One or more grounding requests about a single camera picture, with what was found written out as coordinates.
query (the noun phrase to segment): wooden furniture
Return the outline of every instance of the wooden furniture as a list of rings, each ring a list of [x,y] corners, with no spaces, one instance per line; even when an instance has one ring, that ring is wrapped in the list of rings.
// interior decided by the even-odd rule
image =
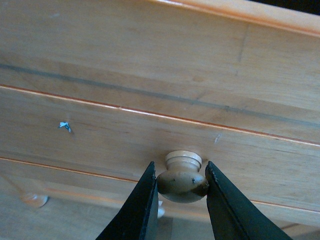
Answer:
[[[2,3],[3,190],[119,208],[150,161],[188,150],[267,217],[320,226],[320,17],[163,2]],[[209,221],[205,199],[162,200]]]

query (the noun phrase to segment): wood panel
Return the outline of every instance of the wood panel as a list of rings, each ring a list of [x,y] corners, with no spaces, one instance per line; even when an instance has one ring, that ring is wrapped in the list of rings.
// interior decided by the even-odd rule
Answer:
[[[316,15],[245,0],[151,0],[311,36],[320,36]]]
[[[319,124],[317,37],[125,0],[10,2],[0,27],[2,66]]]
[[[136,181],[150,161],[161,173],[167,153],[188,149],[214,161],[274,219],[319,224],[318,146],[54,95],[0,92],[4,158]],[[57,128],[61,121],[72,133]]]
[[[20,189],[116,209],[123,205],[135,186],[135,183],[110,179],[104,175],[72,172],[63,168],[39,167],[26,164],[23,161],[0,159],[0,167],[0,173]],[[188,204],[171,202],[161,195],[159,200],[163,201],[167,217],[200,222],[210,221],[205,198]],[[270,205],[270,207],[266,207],[268,204],[255,201],[253,203],[269,218],[319,226],[318,213],[285,206]]]

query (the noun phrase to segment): light wood grain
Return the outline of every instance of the light wood grain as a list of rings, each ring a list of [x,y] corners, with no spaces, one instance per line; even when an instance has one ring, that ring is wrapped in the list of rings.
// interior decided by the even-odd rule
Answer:
[[[266,212],[275,209],[274,219],[283,219],[283,209],[283,216],[293,215],[296,222],[320,220],[318,146],[91,102],[0,92],[0,153],[5,158],[138,180],[150,161],[161,173],[168,152],[187,149],[214,161]],[[57,128],[61,121],[70,123],[72,133]]]
[[[71,5],[6,5],[0,63],[319,124],[320,38],[148,1]]]
[[[320,37],[320,17],[245,0],[150,0]]]
[[[142,0],[10,1],[0,11],[0,157],[35,169],[0,171],[101,203],[98,175],[126,192],[150,161],[161,173],[167,153],[189,150],[269,216],[319,225],[320,38]],[[58,129],[66,121],[71,133]],[[58,168],[91,176],[88,194]],[[168,208],[207,218],[199,204]]]

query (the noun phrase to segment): scratch mark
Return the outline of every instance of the scratch mark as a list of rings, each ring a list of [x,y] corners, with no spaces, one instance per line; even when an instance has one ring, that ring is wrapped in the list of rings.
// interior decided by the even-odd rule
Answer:
[[[222,133],[219,133],[218,136],[214,140],[214,144],[217,144],[222,136]]]
[[[243,37],[242,44],[241,44],[241,50],[240,50],[240,53],[238,55],[238,62],[239,63],[241,62],[242,57],[243,57],[244,48],[246,46],[246,42],[247,42],[247,38],[248,38],[248,32],[249,32],[249,24],[246,25],[244,37]]]

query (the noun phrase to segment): wooden surface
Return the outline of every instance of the wooden surface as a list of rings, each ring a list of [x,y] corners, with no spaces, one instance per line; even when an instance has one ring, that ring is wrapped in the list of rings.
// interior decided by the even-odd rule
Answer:
[[[99,235],[117,209],[51,198],[42,208],[21,204],[13,196],[0,194],[0,240],[93,240]],[[285,231],[288,223],[277,223]],[[317,240],[319,228],[296,225],[300,234],[288,234],[294,240]],[[158,220],[156,240],[213,240],[209,222],[162,217]]]
[[[320,37],[317,15],[245,0],[150,0],[226,18]]]
[[[268,217],[320,225],[320,38],[142,0],[3,2],[0,32],[0,171],[24,188],[117,208],[188,150]]]

